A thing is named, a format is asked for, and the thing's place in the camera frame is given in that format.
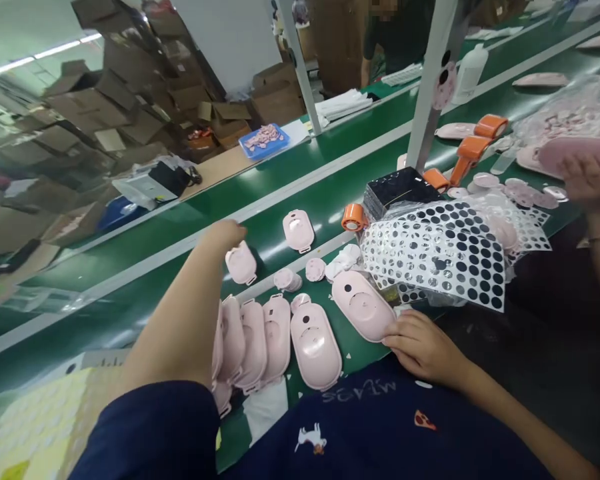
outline fluorescent ceiling light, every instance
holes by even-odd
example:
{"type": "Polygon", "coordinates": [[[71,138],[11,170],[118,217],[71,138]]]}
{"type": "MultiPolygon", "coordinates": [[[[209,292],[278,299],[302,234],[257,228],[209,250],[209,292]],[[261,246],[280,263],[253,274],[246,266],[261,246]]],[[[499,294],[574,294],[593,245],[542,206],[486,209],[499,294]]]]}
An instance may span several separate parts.
{"type": "Polygon", "coordinates": [[[98,38],[102,38],[102,35],[99,33],[94,33],[93,35],[80,39],[80,43],[88,43],[90,41],[98,40],[98,38]]]}
{"type": "Polygon", "coordinates": [[[0,67],[0,74],[9,70],[13,70],[14,68],[21,67],[22,65],[26,65],[34,60],[33,57],[23,58],[22,60],[18,60],[15,62],[8,63],[0,67]]]}
{"type": "Polygon", "coordinates": [[[59,47],[52,48],[51,50],[44,51],[42,53],[38,53],[34,55],[36,60],[40,60],[41,58],[48,57],[50,55],[54,55],[56,53],[62,52],[64,50],[69,50],[70,48],[74,48],[80,45],[80,40],[72,41],[69,43],[65,43],[64,45],[60,45],[59,47]]]}

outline navy blue shirt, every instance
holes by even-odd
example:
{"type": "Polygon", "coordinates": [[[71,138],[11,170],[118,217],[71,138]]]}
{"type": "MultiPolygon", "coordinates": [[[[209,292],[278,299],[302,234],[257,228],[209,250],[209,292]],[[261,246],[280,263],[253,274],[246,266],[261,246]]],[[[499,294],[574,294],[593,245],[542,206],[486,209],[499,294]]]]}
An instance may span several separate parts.
{"type": "MultiPolygon", "coordinates": [[[[202,385],[146,385],[105,408],[70,479],[214,477],[219,426],[202,385]]],[[[392,355],[304,396],[222,477],[551,478],[504,424],[392,355]]]]}

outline metal frame pole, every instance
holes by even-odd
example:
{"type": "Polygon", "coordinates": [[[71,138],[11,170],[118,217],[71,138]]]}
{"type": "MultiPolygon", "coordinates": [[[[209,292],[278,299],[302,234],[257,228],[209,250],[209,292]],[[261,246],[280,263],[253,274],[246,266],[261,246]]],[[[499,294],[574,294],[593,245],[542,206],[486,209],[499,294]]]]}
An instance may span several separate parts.
{"type": "Polygon", "coordinates": [[[422,172],[429,159],[440,110],[433,108],[434,88],[445,60],[457,62],[469,28],[469,17],[479,0],[438,0],[425,53],[413,129],[407,151],[408,167],[422,172]]]}
{"type": "Polygon", "coordinates": [[[291,6],[293,0],[277,0],[280,15],[282,16],[282,24],[285,27],[285,36],[289,43],[289,49],[291,51],[291,59],[295,66],[295,74],[300,82],[300,90],[302,91],[302,98],[305,100],[307,106],[307,113],[313,126],[313,134],[318,136],[322,133],[322,127],[318,120],[318,112],[315,110],[315,103],[313,102],[313,92],[311,90],[311,84],[309,83],[309,76],[307,74],[307,66],[302,56],[302,48],[300,46],[300,38],[298,37],[298,31],[295,28],[295,22],[293,21],[293,12],[291,6]]]}

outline white plastic bottle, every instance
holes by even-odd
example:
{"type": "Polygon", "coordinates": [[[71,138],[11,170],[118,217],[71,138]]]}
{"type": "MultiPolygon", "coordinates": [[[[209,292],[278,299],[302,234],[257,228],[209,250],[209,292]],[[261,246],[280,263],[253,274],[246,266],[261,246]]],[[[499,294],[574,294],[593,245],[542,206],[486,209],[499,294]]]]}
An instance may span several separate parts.
{"type": "Polygon", "coordinates": [[[489,52],[482,43],[478,43],[462,59],[460,71],[458,72],[457,87],[451,101],[454,105],[462,105],[473,98],[475,88],[480,83],[480,77],[488,59],[489,52]]]}

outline dark blue sleeve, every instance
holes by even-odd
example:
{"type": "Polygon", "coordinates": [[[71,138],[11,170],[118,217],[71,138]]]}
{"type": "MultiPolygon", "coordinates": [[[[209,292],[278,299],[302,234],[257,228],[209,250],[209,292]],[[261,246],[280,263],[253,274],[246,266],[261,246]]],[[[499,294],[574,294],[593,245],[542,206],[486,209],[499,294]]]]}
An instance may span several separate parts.
{"type": "Polygon", "coordinates": [[[219,427],[213,396],[201,384],[145,385],[103,410],[69,479],[216,477],[219,427]]]}

